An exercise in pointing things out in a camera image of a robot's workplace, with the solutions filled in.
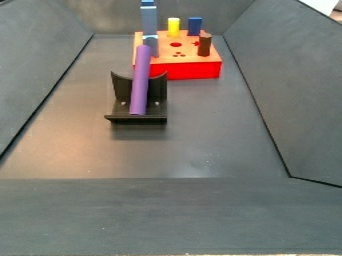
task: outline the hole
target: hole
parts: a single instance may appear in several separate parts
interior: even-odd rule
[[[178,42],[174,42],[174,43],[171,43],[170,45],[171,45],[173,47],[181,47],[181,46],[182,46],[182,44],[178,43]]]

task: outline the yellow cylinder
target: yellow cylinder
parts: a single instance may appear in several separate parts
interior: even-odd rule
[[[169,18],[169,37],[179,37],[179,26],[181,19],[179,18]]]

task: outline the red base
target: red base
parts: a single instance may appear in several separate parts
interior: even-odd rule
[[[222,59],[214,45],[209,57],[201,57],[198,52],[198,36],[187,36],[187,31],[181,31],[178,38],[167,37],[167,31],[159,31],[159,58],[151,59],[150,76],[159,76],[167,71],[169,80],[218,78],[221,75]],[[142,44],[142,32],[135,33],[135,49]]]

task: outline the table surface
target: table surface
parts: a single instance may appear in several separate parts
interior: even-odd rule
[[[0,162],[0,254],[341,254],[342,191],[289,179],[222,37],[217,80],[173,81],[167,126],[113,126],[97,37]]]

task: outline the gray wall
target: gray wall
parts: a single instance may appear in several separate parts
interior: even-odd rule
[[[142,30],[139,0],[63,0],[77,15],[98,34],[133,34]],[[183,20],[202,16],[204,27],[214,34],[224,34],[254,0],[155,0],[159,27],[167,29],[167,18]]]
[[[342,185],[342,26],[257,0],[225,37],[292,175]]]
[[[58,1],[0,5],[0,154],[91,36]]]

